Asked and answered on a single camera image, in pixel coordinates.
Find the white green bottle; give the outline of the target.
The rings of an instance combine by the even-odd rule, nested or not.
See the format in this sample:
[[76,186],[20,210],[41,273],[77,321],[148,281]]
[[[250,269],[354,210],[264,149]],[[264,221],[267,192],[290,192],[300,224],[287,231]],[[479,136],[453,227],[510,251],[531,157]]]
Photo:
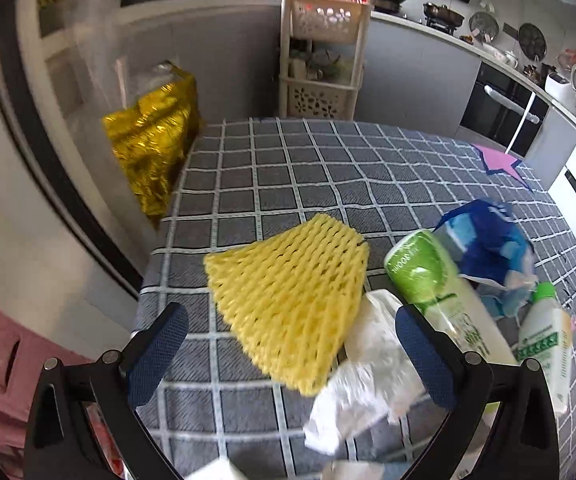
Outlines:
[[518,362],[535,359],[540,363],[557,416],[568,411],[572,344],[572,319],[559,303],[554,285],[538,283],[514,355]]

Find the grey checked tablecloth with stars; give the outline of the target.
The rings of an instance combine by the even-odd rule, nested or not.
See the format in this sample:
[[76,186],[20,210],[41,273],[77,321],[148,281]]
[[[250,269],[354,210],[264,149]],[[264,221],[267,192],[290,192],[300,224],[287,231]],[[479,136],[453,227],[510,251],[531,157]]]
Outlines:
[[472,145],[399,127],[279,119],[222,122],[196,140],[142,282],[138,328],[171,302],[189,315],[181,351],[139,412],[177,471],[187,476],[226,457],[251,479],[312,479],[326,463],[304,443],[311,400],[272,382],[242,352],[207,289],[205,255],[323,212],[365,236],[366,284],[386,288],[382,261],[398,240],[479,197],[512,205],[538,277],[572,316],[558,438],[561,477],[576,478],[576,239],[533,171],[488,174]]

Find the white crumpled tissue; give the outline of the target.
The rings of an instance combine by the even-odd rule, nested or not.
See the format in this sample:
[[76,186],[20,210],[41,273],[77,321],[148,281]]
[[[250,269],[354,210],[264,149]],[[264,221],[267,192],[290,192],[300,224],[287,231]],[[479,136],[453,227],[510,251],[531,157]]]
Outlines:
[[386,418],[394,424],[425,394],[395,332],[402,302],[387,289],[367,292],[344,341],[346,359],[317,394],[303,427],[305,446],[325,455]]

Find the blue plastic wrapper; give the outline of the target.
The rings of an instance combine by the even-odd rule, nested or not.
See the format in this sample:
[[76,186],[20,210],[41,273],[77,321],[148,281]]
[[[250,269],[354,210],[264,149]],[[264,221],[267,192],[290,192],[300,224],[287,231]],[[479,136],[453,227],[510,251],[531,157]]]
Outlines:
[[538,282],[536,255],[512,206],[478,198],[443,214],[433,235],[492,318],[512,318],[528,302]]

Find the green white lotion tube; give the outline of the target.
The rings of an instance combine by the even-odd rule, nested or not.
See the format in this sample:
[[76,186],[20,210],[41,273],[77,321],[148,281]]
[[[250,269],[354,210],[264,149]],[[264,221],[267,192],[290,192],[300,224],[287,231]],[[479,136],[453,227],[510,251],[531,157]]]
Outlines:
[[397,293],[461,352],[475,351],[495,364],[515,365],[509,344],[446,249],[428,230],[399,240],[384,257]]

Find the yellow foam net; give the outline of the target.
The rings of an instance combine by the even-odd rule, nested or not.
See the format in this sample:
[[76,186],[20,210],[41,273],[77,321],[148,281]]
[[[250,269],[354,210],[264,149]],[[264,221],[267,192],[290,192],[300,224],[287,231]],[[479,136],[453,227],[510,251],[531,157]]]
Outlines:
[[252,363],[316,396],[354,323],[369,245],[329,214],[267,240],[205,256],[217,311]]

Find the gold foil bag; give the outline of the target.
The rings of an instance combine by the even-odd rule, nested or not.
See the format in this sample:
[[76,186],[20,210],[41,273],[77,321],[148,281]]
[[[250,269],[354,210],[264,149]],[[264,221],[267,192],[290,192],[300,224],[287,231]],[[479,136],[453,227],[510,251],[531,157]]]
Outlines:
[[101,119],[128,188],[152,226],[169,210],[181,166],[203,126],[196,77],[169,61],[159,69],[161,82]]

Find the black built-in oven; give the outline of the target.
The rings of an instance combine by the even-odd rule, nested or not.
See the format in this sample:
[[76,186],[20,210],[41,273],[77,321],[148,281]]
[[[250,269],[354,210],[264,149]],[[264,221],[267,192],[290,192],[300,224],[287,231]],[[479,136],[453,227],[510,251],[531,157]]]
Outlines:
[[[531,90],[489,64],[481,63],[460,128],[506,148],[530,99]],[[531,117],[524,123],[512,153],[526,156],[548,112],[547,102],[535,95]]]

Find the white mop pole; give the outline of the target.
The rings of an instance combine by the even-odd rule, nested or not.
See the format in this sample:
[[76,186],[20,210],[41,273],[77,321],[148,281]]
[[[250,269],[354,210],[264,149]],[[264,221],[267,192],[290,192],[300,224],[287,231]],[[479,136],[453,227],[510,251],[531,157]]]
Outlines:
[[516,128],[516,130],[515,130],[515,132],[514,132],[514,135],[512,136],[512,138],[510,139],[508,145],[507,145],[506,148],[505,148],[505,154],[509,154],[509,153],[510,153],[510,151],[512,150],[512,147],[514,146],[514,144],[515,144],[515,142],[516,142],[516,140],[517,140],[517,138],[518,138],[518,136],[519,136],[519,133],[521,132],[521,130],[522,130],[522,128],[523,128],[524,123],[531,117],[531,107],[532,107],[532,105],[533,105],[533,103],[534,103],[534,99],[535,99],[535,93],[534,93],[534,92],[531,92],[530,99],[529,99],[529,101],[527,102],[526,108],[523,110],[523,113],[522,113],[522,115],[521,115],[520,122],[519,122],[519,124],[518,124],[518,126],[517,126],[517,128]]

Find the hanging round black pan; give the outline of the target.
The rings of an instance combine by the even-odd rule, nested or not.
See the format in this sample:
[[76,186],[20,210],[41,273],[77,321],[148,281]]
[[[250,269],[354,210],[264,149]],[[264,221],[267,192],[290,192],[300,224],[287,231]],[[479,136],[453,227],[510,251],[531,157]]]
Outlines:
[[518,30],[519,46],[531,62],[542,62],[547,53],[546,39],[541,29],[531,23],[523,23]]

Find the dark cooking pot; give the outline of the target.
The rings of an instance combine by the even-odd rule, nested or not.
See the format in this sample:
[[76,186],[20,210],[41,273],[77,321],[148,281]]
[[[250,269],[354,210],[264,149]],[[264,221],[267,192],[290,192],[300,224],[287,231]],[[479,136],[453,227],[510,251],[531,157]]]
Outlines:
[[426,2],[423,6],[423,14],[428,20],[441,22],[448,27],[458,28],[463,25],[462,14],[451,10],[448,6],[437,6],[432,2]]

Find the beige plastic storage rack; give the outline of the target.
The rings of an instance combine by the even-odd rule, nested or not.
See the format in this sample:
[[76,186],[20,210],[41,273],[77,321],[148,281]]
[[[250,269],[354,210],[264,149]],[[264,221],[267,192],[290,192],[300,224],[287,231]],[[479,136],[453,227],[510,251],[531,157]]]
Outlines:
[[370,13],[351,0],[281,0],[281,118],[354,118]]

